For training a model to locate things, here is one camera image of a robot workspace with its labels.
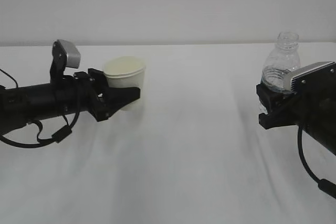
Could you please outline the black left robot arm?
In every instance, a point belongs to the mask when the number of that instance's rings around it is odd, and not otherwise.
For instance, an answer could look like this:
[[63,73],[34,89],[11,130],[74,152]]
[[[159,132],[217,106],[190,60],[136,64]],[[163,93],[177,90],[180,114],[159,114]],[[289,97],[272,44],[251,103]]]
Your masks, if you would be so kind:
[[90,68],[57,82],[1,89],[1,134],[28,123],[87,111],[96,121],[108,120],[138,100],[138,87],[112,88],[102,71]]

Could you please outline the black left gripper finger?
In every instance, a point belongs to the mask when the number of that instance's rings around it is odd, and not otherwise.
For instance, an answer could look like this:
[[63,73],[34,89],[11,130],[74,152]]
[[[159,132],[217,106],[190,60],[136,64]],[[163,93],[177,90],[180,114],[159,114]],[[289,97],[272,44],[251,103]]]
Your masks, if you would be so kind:
[[140,98],[140,88],[111,88],[104,87],[100,102],[102,107],[98,112],[98,119],[109,119],[125,106]]
[[104,90],[105,88],[109,87],[107,78],[105,77],[103,71],[89,68],[88,75],[90,78],[90,82],[95,90]]

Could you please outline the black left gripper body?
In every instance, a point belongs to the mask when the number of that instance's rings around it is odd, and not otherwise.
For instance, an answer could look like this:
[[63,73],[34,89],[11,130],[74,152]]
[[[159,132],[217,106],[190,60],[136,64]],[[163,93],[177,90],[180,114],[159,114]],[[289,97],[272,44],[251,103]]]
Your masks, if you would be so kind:
[[60,115],[73,114],[73,122],[77,122],[83,111],[89,112],[96,121],[102,107],[100,98],[102,90],[95,90],[90,82],[88,72],[76,72],[73,76],[65,75],[54,86],[56,108]]

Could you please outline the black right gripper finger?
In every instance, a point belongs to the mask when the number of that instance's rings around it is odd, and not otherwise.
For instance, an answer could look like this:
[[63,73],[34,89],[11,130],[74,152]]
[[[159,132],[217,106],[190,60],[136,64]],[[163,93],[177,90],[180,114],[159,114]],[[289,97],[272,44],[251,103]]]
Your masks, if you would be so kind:
[[256,85],[256,93],[259,97],[260,111],[264,114],[272,113],[293,96],[291,93],[274,92],[263,83]]
[[291,106],[283,105],[274,109],[271,113],[261,113],[258,116],[259,125],[265,130],[296,125],[298,116],[292,111]]

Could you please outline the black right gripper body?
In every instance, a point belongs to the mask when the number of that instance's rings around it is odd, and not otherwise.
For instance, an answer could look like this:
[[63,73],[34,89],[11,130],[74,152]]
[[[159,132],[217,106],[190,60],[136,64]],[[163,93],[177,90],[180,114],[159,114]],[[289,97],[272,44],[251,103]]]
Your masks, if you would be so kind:
[[335,154],[335,78],[295,78],[294,96],[285,106],[281,126],[303,125],[303,130]]

